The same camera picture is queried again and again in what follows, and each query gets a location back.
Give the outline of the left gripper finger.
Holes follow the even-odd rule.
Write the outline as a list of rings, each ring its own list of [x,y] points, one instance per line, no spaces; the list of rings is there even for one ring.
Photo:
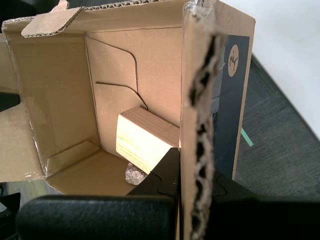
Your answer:
[[[21,98],[17,93],[0,92],[0,112],[15,107],[21,103]]]

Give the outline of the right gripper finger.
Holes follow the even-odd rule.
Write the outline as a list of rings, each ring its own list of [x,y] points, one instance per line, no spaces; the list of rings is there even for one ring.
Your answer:
[[[213,240],[318,240],[320,199],[258,195],[214,173],[211,204]]]
[[[125,196],[49,195],[16,217],[23,240],[174,240],[180,194],[180,151],[171,148]]]

